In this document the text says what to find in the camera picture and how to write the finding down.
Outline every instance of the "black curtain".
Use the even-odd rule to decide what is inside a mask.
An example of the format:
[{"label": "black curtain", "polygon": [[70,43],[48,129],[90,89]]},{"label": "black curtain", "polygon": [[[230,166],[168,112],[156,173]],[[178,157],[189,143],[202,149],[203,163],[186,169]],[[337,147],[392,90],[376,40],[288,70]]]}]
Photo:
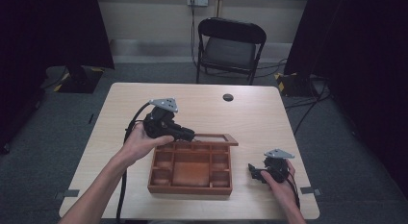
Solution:
[{"label": "black curtain", "polygon": [[114,68],[97,0],[0,0],[1,145],[49,66]]}]

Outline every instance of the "tray divider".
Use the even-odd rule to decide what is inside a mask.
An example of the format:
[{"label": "tray divider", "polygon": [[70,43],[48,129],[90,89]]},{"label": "tray divider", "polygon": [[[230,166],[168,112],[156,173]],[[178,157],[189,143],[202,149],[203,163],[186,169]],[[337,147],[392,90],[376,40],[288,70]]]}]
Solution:
[{"label": "tray divider", "polygon": [[210,175],[209,175],[209,181],[210,181],[210,188],[212,188],[213,187],[213,145],[210,145],[209,146],[209,150],[210,150],[210,153],[209,153],[209,155],[210,155],[210,165],[209,165],[209,167],[210,167],[210,170],[209,170],[209,172],[210,172]]}]

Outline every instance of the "wooden table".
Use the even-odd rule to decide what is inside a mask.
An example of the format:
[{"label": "wooden table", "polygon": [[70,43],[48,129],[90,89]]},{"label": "wooden table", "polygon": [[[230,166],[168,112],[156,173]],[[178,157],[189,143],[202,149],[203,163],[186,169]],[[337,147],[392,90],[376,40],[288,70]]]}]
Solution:
[{"label": "wooden table", "polygon": [[[226,102],[230,93],[234,100]],[[122,218],[220,220],[282,219],[284,215],[268,186],[251,179],[248,164],[264,167],[264,153],[280,148],[295,155],[297,187],[310,182],[299,154],[279,92],[275,87],[214,86],[177,84],[113,84],[89,138],[69,189],[81,196],[108,160],[122,146],[124,129],[150,99],[174,97],[179,109],[174,121],[199,134],[230,134],[239,146],[231,147],[233,191],[230,196],[152,194],[147,190],[153,151],[128,169]],[[144,119],[153,106],[147,107]],[[116,188],[104,218],[115,218],[120,186]],[[319,217],[314,194],[301,194],[301,211],[306,219]],[[66,197],[64,215],[78,197]]]}]

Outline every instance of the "hand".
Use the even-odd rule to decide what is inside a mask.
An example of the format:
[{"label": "hand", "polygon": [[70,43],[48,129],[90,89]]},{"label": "hand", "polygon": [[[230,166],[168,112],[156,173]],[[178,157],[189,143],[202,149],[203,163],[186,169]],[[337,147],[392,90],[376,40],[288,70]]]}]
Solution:
[{"label": "hand", "polygon": [[146,156],[156,146],[165,145],[173,140],[174,137],[172,136],[149,137],[144,130],[143,123],[140,122],[133,128],[119,154],[126,160],[127,166],[130,166]]},{"label": "hand", "polygon": [[[292,174],[292,176],[294,176],[295,170],[291,162],[289,160],[286,160],[286,162],[288,163],[289,172]],[[265,170],[261,171],[261,175],[267,181],[274,197],[278,200],[282,207],[289,207],[292,205],[296,206],[293,190],[287,181],[279,184]],[[294,185],[293,178],[291,176],[288,177],[288,180]]]}]

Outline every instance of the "finger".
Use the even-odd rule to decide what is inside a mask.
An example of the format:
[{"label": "finger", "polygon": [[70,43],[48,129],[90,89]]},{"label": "finger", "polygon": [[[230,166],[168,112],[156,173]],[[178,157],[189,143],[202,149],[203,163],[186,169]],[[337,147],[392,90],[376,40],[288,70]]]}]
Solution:
[{"label": "finger", "polygon": [[272,176],[270,176],[268,172],[266,172],[265,170],[262,170],[261,175],[265,179],[265,181],[267,181],[270,188],[273,189],[276,186],[277,184],[276,181],[272,178]]},{"label": "finger", "polygon": [[161,137],[156,137],[154,139],[156,145],[165,145],[167,143],[170,143],[174,140],[173,136],[161,136]]}]

